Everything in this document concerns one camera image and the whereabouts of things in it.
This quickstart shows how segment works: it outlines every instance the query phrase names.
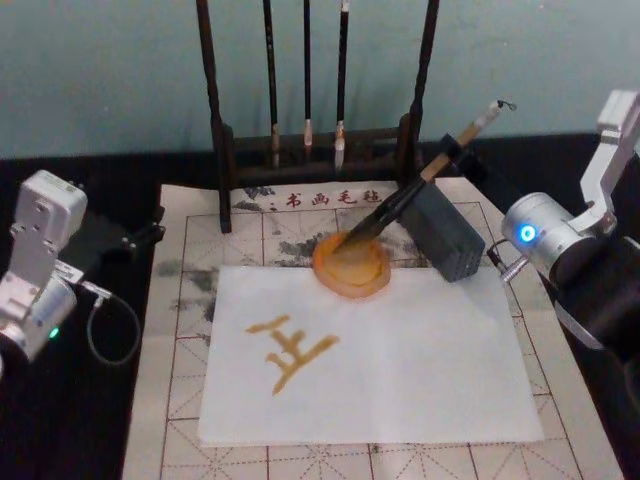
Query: black cable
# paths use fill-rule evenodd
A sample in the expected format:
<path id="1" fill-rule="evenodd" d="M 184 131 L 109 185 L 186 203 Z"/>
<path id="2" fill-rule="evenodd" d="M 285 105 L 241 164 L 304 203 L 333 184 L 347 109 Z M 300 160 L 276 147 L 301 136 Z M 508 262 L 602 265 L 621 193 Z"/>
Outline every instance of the black cable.
<path id="1" fill-rule="evenodd" d="M 131 350 L 129 350 L 129 352 L 120 360 L 109 360 L 108 358 L 105 358 L 100 352 L 98 352 L 98 349 L 96 348 L 95 343 L 93 342 L 92 329 L 93 329 L 93 320 L 95 319 L 96 314 L 104 304 L 103 297 L 98 297 L 98 299 L 93 305 L 91 313 L 89 314 L 89 320 L 87 321 L 87 341 L 89 343 L 89 350 L 91 350 L 91 353 L 96 358 L 96 360 L 98 360 L 103 365 L 106 365 L 107 367 L 121 367 L 129 363 L 129 361 L 131 361 L 133 356 L 138 351 L 138 347 L 140 346 L 140 341 L 142 339 L 142 329 L 140 327 L 140 319 L 138 318 L 138 315 L 127 302 L 122 300 L 117 295 L 113 295 L 113 294 L 111 295 L 111 297 L 109 297 L 109 300 L 114 300 L 120 306 L 124 307 L 124 309 L 129 313 L 131 319 L 133 320 L 133 324 L 136 331 L 136 339 L 133 343 L 133 346 L 131 347 Z"/>
<path id="2" fill-rule="evenodd" d="M 491 260 L 491 263 L 502 273 L 506 270 L 507 266 L 504 264 L 502 259 L 500 258 L 500 254 L 498 253 L 497 247 L 498 245 L 502 245 L 503 243 L 507 243 L 509 240 L 503 238 L 502 240 L 498 240 L 493 245 L 491 245 L 487 249 L 487 257 Z"/>

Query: white paper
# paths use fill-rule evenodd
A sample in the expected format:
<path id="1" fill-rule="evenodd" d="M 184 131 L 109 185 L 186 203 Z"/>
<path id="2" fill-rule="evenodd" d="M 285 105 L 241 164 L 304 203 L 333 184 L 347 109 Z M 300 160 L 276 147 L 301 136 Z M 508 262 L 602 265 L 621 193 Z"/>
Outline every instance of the white paper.
<path id="1" fill-rule="evenodd" d="M 302 353 L 339 342 L 277 395 L 282 354 L 254 324 L 306 333 Z M 448 443 L 543 438 L 507 299 L 491 268 L 446 283 L 395 269 L 373 297 L 349 301 L 310 269 L 223 267 L 198 437 L 203 445 Z"/>

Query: orange ink dish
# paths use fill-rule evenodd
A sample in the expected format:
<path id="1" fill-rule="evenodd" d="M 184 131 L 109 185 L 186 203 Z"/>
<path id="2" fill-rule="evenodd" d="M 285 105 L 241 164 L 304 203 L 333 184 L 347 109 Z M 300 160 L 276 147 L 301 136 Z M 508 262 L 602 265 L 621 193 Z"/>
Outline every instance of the orange ink dish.
<path id="1" fill-rule="evenodd" d="M 345 232 L 331 235 L 313 252 L 313 272 L 320 282 L 347 298 L 364 298 L 391 279 L 389 257 L 377 241 L 334 254 Z"/>

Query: wall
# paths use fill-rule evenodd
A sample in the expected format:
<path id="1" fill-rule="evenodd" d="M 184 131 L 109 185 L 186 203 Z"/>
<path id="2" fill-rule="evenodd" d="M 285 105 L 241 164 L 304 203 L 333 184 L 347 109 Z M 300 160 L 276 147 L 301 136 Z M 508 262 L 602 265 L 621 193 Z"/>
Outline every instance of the wall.
<path id="1" fill-rule="evenodd" d="M 313 118 L 333 131 L 338 0 L 312 0 Z M 272 0 L 281 128 L 303 126 L 302 1 Z M 408 109 L 426 0 L 353 0 L 348 129 Z M 268 135 L 259 0 L 211 0 L 222 112 Z M 496 97 L 488 135 L 589 131 L 614 87 L 640 86 L 637 0 L 443 1 L 424 138 Z M 194 0 L 0 0 L 0 158 L 211 147 Z"/>

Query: blue led light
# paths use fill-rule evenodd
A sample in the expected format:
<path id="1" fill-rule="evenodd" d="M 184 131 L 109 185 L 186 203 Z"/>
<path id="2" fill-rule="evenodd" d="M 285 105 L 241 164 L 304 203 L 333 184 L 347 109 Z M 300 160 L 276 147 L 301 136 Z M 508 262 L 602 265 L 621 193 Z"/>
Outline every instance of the blue led light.
<path id="1" fill-rule="evenodd" d="M 536 229 L 531 225 L 524 225 L 520 228 L 520 240 L 524 243 L 529 243 L 534 238 L 536 238 Z"/>

